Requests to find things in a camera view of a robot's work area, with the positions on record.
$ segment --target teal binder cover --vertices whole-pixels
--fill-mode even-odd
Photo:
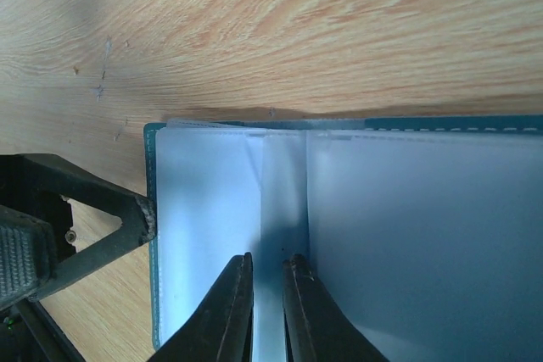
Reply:
[[[441,131],[441,132],[505,132],[543,136],[543,115],[497,115],[497,116],[438,116],[401,117],[342,120],[275,120],[275,121],[227,121],[223,125],[258,127],[284,130],[372,130],[372,131]],[[166,123],[148,123],[143,128],[145,162],[147,173],[147,195],[156,201],[156,132]],[[153,345],[158,349],[159,340],[159,286],[157,273],[157,241],[149,244],[149,274],[151,306],[153,316]]]

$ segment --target wood grain surface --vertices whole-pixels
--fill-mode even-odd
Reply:
[[[0,153],[145,193],[149,121],[541,112],[542,65],[543,0],[0,0]],[[89,361],[153,352],[147,248],[44,303]]]

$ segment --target wooden table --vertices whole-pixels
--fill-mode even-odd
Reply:
[[[543,0],[0,0],[0,81],[0,153],[145,193],[149,121],[541,112]],[[153,352],[147,251],[44,301],[87,360]]]

